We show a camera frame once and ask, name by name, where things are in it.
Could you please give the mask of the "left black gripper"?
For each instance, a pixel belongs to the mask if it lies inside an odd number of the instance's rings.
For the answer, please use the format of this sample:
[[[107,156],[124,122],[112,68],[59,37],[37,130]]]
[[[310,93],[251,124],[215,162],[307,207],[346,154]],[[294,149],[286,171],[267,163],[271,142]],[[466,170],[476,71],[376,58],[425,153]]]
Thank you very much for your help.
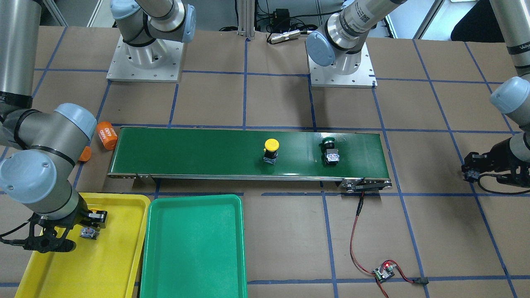
[[[513,185],[516,187],[530,186],[529,162],[517,158],[511,151],[509,142],[511,139],[498,143],[492,147],[487,154],[479,154],[476,151],[470,152],[464,158],[462,171],[474,169],[483,172],[505,172],[496,178],[498,183]]]

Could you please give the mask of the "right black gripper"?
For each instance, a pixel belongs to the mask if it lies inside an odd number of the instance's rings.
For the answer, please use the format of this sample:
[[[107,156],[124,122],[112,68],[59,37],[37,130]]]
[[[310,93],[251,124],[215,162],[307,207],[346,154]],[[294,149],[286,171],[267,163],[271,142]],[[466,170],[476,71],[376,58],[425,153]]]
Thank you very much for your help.
[[[25,249],[47,252],[71,252],[76,244],[66,239],[75,225],[87,228],[106,228],[107,211],[91,211],[85,200],[80,199],[74,211],[62,219],[41,219],[36,213],[30,217],[29,236],[25,240]]]

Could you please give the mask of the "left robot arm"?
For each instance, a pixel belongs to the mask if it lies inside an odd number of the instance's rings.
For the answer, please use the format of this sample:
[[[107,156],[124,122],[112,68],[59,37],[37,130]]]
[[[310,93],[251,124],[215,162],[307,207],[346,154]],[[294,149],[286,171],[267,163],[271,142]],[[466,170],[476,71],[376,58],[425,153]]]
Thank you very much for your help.
[[[443,0],[413,0],[431,5],[419,10],[405,0],[345,0],[339,11],[306,39],[313,79],[351,79],[364,66],[364,46],[369,31],[390,17],[394,36],[425,36]],[[495,177],[504,185],[529,187],[529,2],[528,0],[476,0],[452,27],[452,41],[504,42],[517,75],[505,81],[490,102],[508,116],[522,133],[498,143],[487,153],[466,155],[465,181],[482,185],[483,177]]]

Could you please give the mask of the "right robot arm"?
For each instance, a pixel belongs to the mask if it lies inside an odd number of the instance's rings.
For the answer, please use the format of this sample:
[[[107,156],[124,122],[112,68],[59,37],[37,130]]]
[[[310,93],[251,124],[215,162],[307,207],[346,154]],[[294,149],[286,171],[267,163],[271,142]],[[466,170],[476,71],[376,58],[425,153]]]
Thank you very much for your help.
[[[112,0],[122,41],[108,77],[114,81],[177,82],[185,43],[193,40],[197,13],[180,0]],[[1,162],[1,189],[32,211],[29,235],[1,242],[25,250],[70,252],[76,225],[105,228],[107,212],[91,211],[68,182],[97,120],[87,109],[63,103],[52,113],[32,109],[32,82],[41,0],[1,2],[1,144],[18,149]]]

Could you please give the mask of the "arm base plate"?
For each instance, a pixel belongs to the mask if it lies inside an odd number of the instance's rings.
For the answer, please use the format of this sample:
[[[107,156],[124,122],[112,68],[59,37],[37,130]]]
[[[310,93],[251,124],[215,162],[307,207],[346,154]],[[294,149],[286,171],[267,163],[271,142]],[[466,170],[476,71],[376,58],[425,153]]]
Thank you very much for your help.
[[[133,47],[120,38],[106,77],[113,82],[179,83],[185,47],[182,42],[161,39]]]
[[[366,44],[354,54],[334,53],[331,47],[307,47],[313,87],[372,88],[378,83]]]

